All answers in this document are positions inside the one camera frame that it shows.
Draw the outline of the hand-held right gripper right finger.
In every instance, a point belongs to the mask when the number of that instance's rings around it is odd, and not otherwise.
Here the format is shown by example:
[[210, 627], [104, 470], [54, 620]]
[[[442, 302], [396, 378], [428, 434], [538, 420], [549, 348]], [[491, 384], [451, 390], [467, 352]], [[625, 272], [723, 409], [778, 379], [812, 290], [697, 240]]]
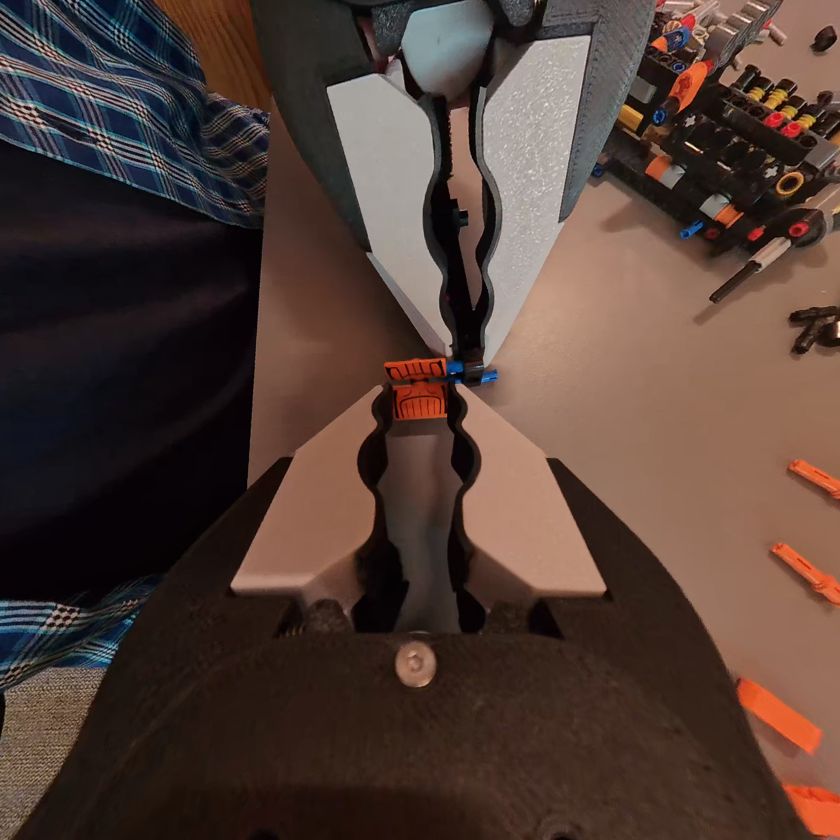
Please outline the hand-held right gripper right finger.
[[539, 446], [465, 385], [448, 388], [451, 466], [461, 481], [448, 536], [458, 628], [498, 605], [601, 599], [607, 586]]

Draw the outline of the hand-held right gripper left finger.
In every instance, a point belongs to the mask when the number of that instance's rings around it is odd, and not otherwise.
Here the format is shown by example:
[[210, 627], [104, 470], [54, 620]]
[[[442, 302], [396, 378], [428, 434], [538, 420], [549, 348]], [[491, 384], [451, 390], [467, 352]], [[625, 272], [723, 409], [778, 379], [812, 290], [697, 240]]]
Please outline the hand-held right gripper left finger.
[[394, 544], [378, 489], [392, 388], [378, 385], [301, 446], [238, 568], [237, 595], [340, 605], [361, 632], [394, 628]]

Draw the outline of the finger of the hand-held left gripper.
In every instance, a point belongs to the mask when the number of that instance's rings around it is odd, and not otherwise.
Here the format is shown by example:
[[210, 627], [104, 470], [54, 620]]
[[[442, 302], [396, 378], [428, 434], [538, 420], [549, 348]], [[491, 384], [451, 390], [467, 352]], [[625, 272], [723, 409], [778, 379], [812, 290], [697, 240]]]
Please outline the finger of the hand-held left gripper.
[[450, 280], [461, 273], [453, 207], [443, 186], [443, 136], [434, 100], [386, 75], [332, 84], [327, 97], [367, 237], [366, 256], [426, 346], [451, 355]]
[[567, 35], [497, 47], [497, 64], [477, 92], [471, 138], [483, 192], [476, 262], [488, 299], [486, 364], [508, 336], [563, 226], [591, 40]]

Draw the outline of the orange lego panel piece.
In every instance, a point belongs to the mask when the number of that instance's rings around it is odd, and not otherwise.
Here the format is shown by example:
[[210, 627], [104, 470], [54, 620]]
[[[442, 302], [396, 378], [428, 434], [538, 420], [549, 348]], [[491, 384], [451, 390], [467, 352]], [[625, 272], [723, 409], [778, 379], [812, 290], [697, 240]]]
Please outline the orange lego panel piece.
[[448, 414], [446, 358], [384, 363], [392, 384], [392, 413], [396, 421], [445, 418]]

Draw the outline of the black studless lego beam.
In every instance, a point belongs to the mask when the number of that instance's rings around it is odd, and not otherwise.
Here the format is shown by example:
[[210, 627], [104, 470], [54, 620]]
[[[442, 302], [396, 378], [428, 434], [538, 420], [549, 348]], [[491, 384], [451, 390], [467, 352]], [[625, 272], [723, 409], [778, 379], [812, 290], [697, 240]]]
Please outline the black studless lego beam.
[[474, 306], [460, 247], [461, 231], [469, 224], [469, 213], [451, 196], [448, 179], [441, 176], [432, 192], [432, 223], [443, 252], [444, 288], [441, 309], [451, 332], [451, 377], [468, 387], [495, 382], [498, 372], [485, 362], [484, 328], [490, 309], [490, 294], [481, 286]]

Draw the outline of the lego car chassis build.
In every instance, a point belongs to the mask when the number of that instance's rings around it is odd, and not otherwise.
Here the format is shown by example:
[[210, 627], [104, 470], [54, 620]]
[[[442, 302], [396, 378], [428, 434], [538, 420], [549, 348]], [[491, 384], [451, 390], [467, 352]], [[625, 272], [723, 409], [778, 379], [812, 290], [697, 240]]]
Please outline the lego car chassis build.
[[717, 304], [779, 258], [838, 233], [838, 97], [798, 94], [746, 65], [781, 2], [657, 2], [647, 47], [591, 178], [613, 175], [744, 266], [710, 295]]

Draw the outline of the orange lego axle pin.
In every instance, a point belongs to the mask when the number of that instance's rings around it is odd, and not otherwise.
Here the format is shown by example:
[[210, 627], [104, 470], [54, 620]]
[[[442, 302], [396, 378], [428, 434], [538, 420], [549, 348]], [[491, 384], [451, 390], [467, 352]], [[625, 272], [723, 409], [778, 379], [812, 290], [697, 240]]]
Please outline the orange lego axle pin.
[[797, 573], [816, 594], [833, 606], [839, 607], [839, 582], [836, 578], [817, 569], [786, 543], [777, 542], [772, 546], [771, 552]]
[[831, 498], [839, 501], [839, 478], [826, 473], [824, 470], [800, 458], [793, 459], [787, 465], [787, 469], [814, 486], [819, 487]]

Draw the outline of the pile of black lego connectors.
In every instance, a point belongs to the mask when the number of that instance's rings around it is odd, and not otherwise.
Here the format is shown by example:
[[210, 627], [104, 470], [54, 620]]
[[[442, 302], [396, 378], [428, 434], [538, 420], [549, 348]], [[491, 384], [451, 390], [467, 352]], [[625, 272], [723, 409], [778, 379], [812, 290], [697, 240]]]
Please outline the pile of black lego connectors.
[[788, 322], [801, 329], [791, 347], [793, 355], [806, 354], [815, 345], [826, 349], [839, 347], [839, 306], [793, 311]]

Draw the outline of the wooden plywood partition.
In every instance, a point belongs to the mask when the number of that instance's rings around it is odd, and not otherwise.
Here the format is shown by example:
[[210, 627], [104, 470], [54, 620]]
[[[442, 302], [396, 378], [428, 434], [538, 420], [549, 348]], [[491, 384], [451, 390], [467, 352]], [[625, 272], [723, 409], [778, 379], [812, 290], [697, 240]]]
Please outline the wooden plywood partition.
[[249, 1], [155, 4], [191, 41], [209, 90], [252, 109], [270, 110], [270, 84]]

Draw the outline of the blue plaid shirt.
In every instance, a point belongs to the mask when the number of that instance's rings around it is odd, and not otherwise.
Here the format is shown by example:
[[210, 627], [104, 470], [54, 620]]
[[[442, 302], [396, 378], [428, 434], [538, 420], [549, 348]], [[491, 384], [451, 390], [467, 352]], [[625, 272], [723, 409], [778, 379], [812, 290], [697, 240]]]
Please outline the blue plaid shirt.
[[[263, 234], [266, 111], [208, 89], [152, 2], [2, 2], [2, 142]], [[2, 599], [2, 693], [106, 667], [163, 573], [68, 603]]]

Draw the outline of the dark navy garment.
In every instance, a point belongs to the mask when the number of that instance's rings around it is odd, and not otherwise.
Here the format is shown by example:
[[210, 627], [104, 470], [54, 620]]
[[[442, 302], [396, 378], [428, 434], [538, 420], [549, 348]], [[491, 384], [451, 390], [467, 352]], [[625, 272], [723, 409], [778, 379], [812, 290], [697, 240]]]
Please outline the dark navy garment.
[[166, 572], [245, 491], [263, 233], [2, 142], [1, 595]]

